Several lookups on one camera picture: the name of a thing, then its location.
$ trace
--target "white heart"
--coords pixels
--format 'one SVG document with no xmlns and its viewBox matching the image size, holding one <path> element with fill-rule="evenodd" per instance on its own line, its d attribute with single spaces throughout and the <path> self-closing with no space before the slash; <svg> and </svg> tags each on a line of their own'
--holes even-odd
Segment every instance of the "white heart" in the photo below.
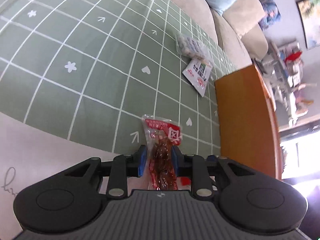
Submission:
<svg viewBox="0 0 320 240">
<path fill-rule="evenodd" d="M 187 126 L 192 126 L 192 120 L 190 119 L 190 117 L 189 117 L 188 121 L 186 122 L 186 125 Z"/>
<path fill-rule="evenodd" d="M 149 75 L 150 75 L 150 73 L 151 73 L 148 66 L 145 66 L 144 68 L 142 68 L 141 71 L 142 71 L 143 73 L 147 73 L 147 74 L 149 74 Z"/>
</svg>

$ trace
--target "picture frame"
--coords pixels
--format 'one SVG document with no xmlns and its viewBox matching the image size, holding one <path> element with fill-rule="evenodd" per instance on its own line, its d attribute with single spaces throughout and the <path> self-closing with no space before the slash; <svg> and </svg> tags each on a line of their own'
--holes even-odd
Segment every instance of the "picture frame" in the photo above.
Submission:
<svg viewBox="0 0 320 240">
<path fill-rule="evenodd" d="M 320 0 L 297 2 L 307 49 L 320 46 Z"/>
</svg>

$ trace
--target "snack package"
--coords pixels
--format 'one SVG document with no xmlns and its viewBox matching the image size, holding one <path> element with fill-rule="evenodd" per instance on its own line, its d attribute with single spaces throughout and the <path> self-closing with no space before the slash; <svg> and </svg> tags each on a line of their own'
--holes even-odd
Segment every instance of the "snack package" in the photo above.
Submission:
<svg viewBox="0 0 320 240">
<path fill-rule="evenodd" d="M 179 32 L 176 33 L 176 46 L 181 55 L 198 59 L 206 65 L 213 66 L 211 52 L 202 42 Z"/>
<path fill-rule="evenodd" d="M 142 117 L 142 123 L 147 139 L 153 189 L 178 190 L 171 147 L 181 143 L 180 127 L 171 120 L 148 115 Z"/>
<path fill-rule="evenodd" d="M 207 88 L 211 69 L 200 60 L 193 59 L 182 72 L 202 97 L 204 97 Z"/>
</svg>

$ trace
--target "sofa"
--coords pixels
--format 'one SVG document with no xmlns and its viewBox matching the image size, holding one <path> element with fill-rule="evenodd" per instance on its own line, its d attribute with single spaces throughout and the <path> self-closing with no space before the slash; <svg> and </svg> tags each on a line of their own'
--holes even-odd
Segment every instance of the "sofa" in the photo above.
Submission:
<svg viewBox="0 0 320 240">
<path fill-rule="evenodd" d="M 261 60 L 268 51 L 267 40 L 258 22 L 242 37 L 236 34 L 224 15 L 239 6 L 235 2 L 220 16 L 205 0 L 171 0 L 184 10 L 223 49 L 238 68 L 252 64 L 252 58 Z"/>
</svg>

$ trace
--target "gray wall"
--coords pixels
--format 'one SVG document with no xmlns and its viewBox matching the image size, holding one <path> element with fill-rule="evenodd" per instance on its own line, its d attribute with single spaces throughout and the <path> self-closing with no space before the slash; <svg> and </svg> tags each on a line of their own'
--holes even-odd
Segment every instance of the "gray wall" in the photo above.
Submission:
<svg viewBox="0 0 320 240">
<path fill-rule="evenodd" d="M 278 46 L 297 39 L 301 45 L 305 62 L 303 69 L 303 82 L 318 83 L 317 88 L 306 88 L 303 95 L 314 99 L 315 103 L 309 107 L 309 112 L 302 118 L 308 118 L 320 114 L 320 47 L 307 50 L 303 27 L 300 20 L 296 2 L 301 0 L 275 0 L 282 16 L 282 22 L 276 23 L 266 30 L 265 36 L 272 39 Z M 282 105 L 277 104 L 277 117 L 279 125 L 287 124 L 287 116 Z"/>
</svg>

